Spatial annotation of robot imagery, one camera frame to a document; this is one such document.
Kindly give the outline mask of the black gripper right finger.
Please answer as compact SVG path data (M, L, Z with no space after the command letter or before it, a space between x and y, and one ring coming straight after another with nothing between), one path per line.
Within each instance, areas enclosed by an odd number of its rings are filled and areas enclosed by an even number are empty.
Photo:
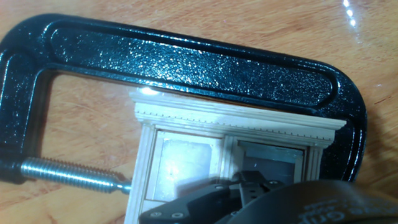
M263 194L282 187L282 182L278 180L267 180L259 171L253 171L252 199L256 199Z

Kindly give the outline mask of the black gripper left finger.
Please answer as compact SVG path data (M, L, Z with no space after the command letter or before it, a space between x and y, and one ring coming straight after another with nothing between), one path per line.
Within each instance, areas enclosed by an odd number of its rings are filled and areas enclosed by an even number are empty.
M216 223L243 207L239 184L248 182L252 174L237 172L231 181L208 185L152 208L140 214L139 224Z

